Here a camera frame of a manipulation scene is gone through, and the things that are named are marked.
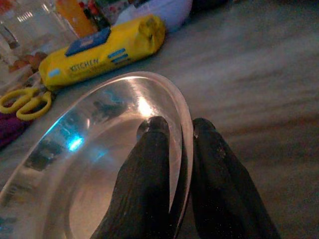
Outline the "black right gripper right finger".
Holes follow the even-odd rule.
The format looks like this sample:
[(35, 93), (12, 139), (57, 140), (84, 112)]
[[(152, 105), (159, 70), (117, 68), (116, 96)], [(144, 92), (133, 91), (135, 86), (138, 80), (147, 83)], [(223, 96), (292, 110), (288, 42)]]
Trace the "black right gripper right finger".
[(207, 119), (193, 120), (191, 182), (195, 226), (202, 239), (278, 239), (246, 167)]

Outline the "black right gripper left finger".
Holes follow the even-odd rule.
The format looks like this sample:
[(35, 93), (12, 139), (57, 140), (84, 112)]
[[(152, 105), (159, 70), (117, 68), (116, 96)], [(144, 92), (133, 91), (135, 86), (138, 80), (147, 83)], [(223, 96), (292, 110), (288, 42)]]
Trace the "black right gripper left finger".
[(163, 239), (169, 222), (169, 127), (161, 116), (120, 168), (109, 208), (93, 239)]

